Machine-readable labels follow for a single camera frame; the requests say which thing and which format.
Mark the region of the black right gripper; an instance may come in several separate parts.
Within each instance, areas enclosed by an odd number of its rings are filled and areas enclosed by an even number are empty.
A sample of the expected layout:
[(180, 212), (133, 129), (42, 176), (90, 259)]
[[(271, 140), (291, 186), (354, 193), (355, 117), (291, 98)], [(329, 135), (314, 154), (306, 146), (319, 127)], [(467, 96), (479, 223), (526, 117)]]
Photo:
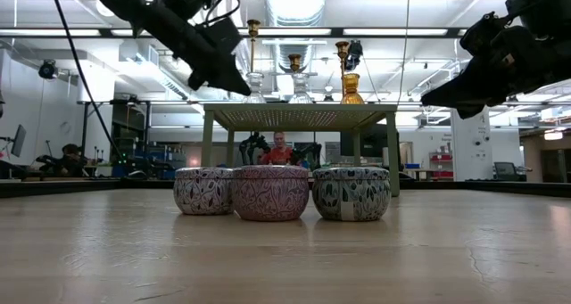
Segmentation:
[(467, 66), (456, 78), (421, 96), (424, 105), (459, 107), (461, 119), (482, 112), (504, 96), (528, 94), (571, 79), (571, 38), (543, 40), (523, 27), (504, 29), (491, 43), (492, 71)]

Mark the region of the clear glass candle holder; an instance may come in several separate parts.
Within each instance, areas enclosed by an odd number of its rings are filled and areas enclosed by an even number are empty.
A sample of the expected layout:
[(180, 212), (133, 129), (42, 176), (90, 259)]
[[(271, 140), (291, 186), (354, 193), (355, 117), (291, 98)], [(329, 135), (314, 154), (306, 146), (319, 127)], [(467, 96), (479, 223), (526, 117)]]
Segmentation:
[(264, 75), (260, 72), (249, 72), (246, 77), (251, 93), (243, 99), (243, 103), (265, 103), (266, 100), (261, 92)]
[(311, 104), (313, 100), (308, 93), (308, 81), (310, 76), (306, 73), (294, 73), (292, 79), (294, 82), (294, 94), (289, 103), (294, 104)]

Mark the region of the medium gold candlestick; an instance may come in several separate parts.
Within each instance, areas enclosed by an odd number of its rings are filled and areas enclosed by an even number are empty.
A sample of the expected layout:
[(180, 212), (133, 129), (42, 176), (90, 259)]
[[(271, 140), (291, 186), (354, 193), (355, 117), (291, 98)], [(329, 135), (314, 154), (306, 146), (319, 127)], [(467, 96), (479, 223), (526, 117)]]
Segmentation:
[(247, 21), (248, 25), (248, 35), (250, 37), (250, 72), (254, 73), (254, 55), (255, 55), (255, 43), (256, 38), (259, 35), (259, 29), (261, 26), (261, 22), (255, 19), (250, 19)]

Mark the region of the purple leaf pattern candle tin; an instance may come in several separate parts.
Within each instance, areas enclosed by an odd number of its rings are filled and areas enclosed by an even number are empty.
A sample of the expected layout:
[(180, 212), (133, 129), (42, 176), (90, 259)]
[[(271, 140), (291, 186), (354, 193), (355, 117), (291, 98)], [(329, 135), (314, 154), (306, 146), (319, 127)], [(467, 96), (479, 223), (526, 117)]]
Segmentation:
[(175, 172), (174, 201), (183, 214), (228, 215), (234, 212), (231, 168), (180, 168)]

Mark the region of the amber glass candle holder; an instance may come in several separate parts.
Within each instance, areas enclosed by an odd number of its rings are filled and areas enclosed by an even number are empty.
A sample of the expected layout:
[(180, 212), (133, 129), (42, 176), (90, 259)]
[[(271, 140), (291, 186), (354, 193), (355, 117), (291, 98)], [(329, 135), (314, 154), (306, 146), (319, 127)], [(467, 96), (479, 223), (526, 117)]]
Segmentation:
[(360, 75), (349, 73), (343, 75), (343, 97), (341, 104), (363, 104), (364, 101), (358, 93)]

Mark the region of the pink patterned candle tin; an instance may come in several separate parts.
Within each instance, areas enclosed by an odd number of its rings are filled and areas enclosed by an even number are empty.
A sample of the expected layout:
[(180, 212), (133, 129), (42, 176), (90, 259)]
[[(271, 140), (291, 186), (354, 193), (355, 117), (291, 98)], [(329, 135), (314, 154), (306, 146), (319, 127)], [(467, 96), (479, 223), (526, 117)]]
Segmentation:
[(309, 170), (256, 165), (233, 170), (231, 194), (237, 215), (251, 221), (296, 220), (309, 200)]

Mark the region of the blue leaf pattern candle tin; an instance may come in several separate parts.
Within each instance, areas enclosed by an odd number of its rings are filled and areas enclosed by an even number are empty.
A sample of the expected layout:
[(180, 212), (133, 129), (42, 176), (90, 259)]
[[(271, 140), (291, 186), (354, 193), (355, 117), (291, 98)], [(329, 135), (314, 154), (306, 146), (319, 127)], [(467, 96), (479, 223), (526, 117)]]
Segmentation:
[(320, 168), (312, 178), (312, 200), (325, 219), (379, 220), (392, 199), (389, 171), (383, 168)]

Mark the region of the white pillar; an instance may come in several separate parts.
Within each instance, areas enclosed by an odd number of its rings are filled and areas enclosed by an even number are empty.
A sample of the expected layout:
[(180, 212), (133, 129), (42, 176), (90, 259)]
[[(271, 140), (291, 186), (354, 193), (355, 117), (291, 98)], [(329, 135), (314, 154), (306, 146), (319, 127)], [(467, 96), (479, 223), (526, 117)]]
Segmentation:
[(451, 112), (452, 162), (455, 181), (484, 180), (493, 177), (490, 120), (487, 108), (462, 119)]

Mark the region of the green perforated metal shelf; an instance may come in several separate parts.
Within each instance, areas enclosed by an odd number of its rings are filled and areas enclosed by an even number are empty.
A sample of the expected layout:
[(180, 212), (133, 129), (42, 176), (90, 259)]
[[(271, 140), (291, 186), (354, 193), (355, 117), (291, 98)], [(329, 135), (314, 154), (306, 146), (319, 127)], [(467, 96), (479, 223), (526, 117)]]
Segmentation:
[(201, 165), (211, 167), (213, 129), (227, 130), (227, 165), (234, 162), (234, 134), (238, 132), (350, 132), (353, 164), (360, 165), (360, 132), (385, 120), (389, 152), (389, 173), (393, 197), (400, 195), (399, 143), (394, 104), (308, 104), (308, 103), (206, 103), (203, 106)]

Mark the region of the person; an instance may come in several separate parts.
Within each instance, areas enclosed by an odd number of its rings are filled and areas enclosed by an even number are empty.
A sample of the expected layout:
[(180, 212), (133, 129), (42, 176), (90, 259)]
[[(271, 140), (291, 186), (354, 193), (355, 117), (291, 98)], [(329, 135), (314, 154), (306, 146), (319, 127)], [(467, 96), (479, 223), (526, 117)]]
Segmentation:
[(41, 155), (36, 162), (42, 163), (39, 170), (45, 175), (55, 177), (83, 177), (87, 160), (81, 155), (76, 144), (66, 144), (62, 148), (62, 157), (56, 159), (48, 155)]
[(291, 165), (293, 148), (286, 144), (285, 134), (281, 131), (274, 133), (274, 147), (261, 156), (263, 165)]

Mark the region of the black overhead beam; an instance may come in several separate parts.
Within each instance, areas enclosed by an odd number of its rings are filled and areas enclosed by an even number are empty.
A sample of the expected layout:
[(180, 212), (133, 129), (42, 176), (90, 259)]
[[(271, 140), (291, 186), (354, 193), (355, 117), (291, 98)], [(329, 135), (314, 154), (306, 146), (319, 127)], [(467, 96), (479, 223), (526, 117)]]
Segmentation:
[[(467, 28), (259, 28), (260, 38), (460, 38)], [(78, 38), (127, 38), (131, 29), (71, 29), (70, 35)], [(64, 29), (56, 28), (0, 28), (0, 37), (60, 38)]]

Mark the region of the black ceiling spotlight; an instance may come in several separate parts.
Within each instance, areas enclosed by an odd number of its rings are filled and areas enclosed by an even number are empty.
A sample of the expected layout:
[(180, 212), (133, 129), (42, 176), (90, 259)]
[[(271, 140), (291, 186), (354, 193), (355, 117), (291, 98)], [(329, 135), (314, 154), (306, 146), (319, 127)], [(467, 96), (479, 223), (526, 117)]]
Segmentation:
[(38, 69), (38, 75), (43, 79), (56, 79), (59, 75), (59, 70), (56, 67), (55, 60), (44, 60)]

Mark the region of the black computer monitor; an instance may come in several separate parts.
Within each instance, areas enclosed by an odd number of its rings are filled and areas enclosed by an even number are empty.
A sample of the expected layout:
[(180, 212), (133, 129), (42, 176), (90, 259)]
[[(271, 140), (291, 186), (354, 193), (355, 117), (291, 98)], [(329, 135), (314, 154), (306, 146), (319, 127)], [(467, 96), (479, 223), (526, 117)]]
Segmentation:
[(27, 131), (23, 125), (19, 125), (16, 134), (12, 140), (11, 155), (15, 157), (21, 156), (21, 150), (26, 138)]

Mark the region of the black wall screen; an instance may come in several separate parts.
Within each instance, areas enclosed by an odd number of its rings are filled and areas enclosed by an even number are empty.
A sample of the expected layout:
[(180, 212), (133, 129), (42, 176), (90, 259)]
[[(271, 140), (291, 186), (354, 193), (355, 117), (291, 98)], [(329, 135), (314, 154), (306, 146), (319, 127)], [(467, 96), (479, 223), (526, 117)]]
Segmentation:
[[(353, 132), (340, 133), (340, 150), (342, 156), (353, 156)], [(382, 157), (383, 149), (388, 147), (388, 127), (374, 124), (360, 131), (360, 155), (362, 157)]]

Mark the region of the silver ventilation duct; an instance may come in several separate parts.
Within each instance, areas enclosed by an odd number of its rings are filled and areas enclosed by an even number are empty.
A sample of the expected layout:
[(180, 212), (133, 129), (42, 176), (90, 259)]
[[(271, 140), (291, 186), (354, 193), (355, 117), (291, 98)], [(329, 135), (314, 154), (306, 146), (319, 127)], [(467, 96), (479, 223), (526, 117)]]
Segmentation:
[(266, 0), (272, 27), (317, 27), (326, 0)]

